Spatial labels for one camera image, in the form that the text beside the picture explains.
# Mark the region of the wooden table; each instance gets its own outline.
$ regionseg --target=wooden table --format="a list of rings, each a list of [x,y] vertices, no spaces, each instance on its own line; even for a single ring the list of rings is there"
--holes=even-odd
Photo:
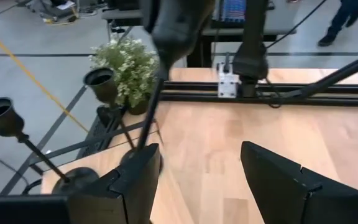
[[[275,83],[309,83],[333,70],[271,69]],[[212,81],[207,68],[174,69],[175,81]],[[358,83],[353,75],[343,83]],[[125,116],[128,125],[142,116]],[[160,143],[165,159],[152,211],[155,224],[263,223],[240,162],[242,141],[252,141],[302,166],[358,189],[358,108],[227,103],[161,102],[156,114],[163,144],[151,130],[149,142]],[[139,130],[131,132],[137,139]],[[103,175],[128,149],[124,135],[111,149],[71,162],[69,171],[87,166]],[[42,192],[57,176],[48,171]]]

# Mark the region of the green leaves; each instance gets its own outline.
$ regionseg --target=green leaves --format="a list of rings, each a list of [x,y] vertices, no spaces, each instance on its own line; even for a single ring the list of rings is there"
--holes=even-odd
[[[92,68],[109,67],[114,70],[114,81],[118,96],[116,103],[123,105],[128,100],[131,107],[146,100],[155,83],[154,72],[158,67],[155,52],[146,52],[141,40],[132,37],[92,48],[96,55],[90,57]]]

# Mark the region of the desk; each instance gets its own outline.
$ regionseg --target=desk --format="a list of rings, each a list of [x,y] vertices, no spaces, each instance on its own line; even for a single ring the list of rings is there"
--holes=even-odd
[[[322,69],[270,69],[280,83],[309,83],[331,73]],[[175,81],[215,81],[213,70],[180,68]],[[358,83],[353,75],[343,83]],[[240,161],[242,141],[252,141],[302,166],[358,189],[358,108],[229,103],[161,102],[155,117],[163,145],[153,127],[149,142],[159,142],[165,158],[156,193],[155,224],[263,223]],[[125,116],[126,124],[141,116]],[[137,139],[138,133],[131,133]],[[92,167],[100,175],[116,166],[129,149],[124,136],[115,147],[61,166],[68,171]],[[47,171],[42,192],[49,193],[57,176]]]
[[[293,26],[298,4],[288,4],[286,0],[272,0],[274,10],[267,11],[264,41],[274,41],[277,35],[286,34]],[[142,15],[139,10],[104,11],[102,19],[114,20],[118,26],[140,26]],[[218,42],[242,42],[242,29],[220,29]],[[216,29],[207,27],[197,42],[192,54],[187,57],[187,67],[212,67],[211,43],[215,42]]]

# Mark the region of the floor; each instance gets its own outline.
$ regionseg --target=floor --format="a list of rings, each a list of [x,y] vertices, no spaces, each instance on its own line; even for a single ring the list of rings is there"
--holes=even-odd
[[[295,21],[300,21],[317,4],[318,0],[300,1]],[[90,47],[105,43],[107,40],[105,23],[100,15],[89,17],[69,26],[48,26],[37,14],[26,8],[14,7],[14,1],[0,0],[0,39],[15,54],[38,54],[36,57],[20,57],[20,61],[32,72],[35,78],[62,105],[68,106],[76,101],[72,115],[88,129],[95,116],[95,108],[99,105],[89,90],[79,98],[75,98],[82,87],[82,78],[89,70],[87,57],[51,57],[42,54],[88,54]],[[327,1],[325,5],[311,16],[295,35],[291,35],[275,45],[269,52],[333,52],[332,56],[322,55],[286,55],[269,56],[272,68],[341,68],[358,58],[358,23],[351,29],[341,32],[333,46],[321,49],[316,42],[324,35],[330,19],[335,13],[339,1]],[[140,27],[132,33],[142,38],[152,49],[150,39]],[[235,52],[239,43],[218,44],[216,52]],[[222,56],[216,56],[219,62]],[[25,132],[30,135],[34,144],[38,144],[43,152],[53,151],[75,142],[84,140],[86,131],[69,118],[58,118],[62,115],[60,108],[42,93],[31,82],[24,72],[8,57],[0,57],[0,96],[8,96],[14,100],[17,112],[25,119]],[[54,131],[52,125],[58,126]],[[0,137],[0,158],[15,169],[19,169],[30,154],[29,150],[13,138]],[[76,152],[57,158],[57,164],[74,159]],[[14,175],[0,165],[0,192]],[[39,176],[32,170],[25,173],[32,182]],[[24,188],[20,180],[13,188],[12,194],[20,193]]]

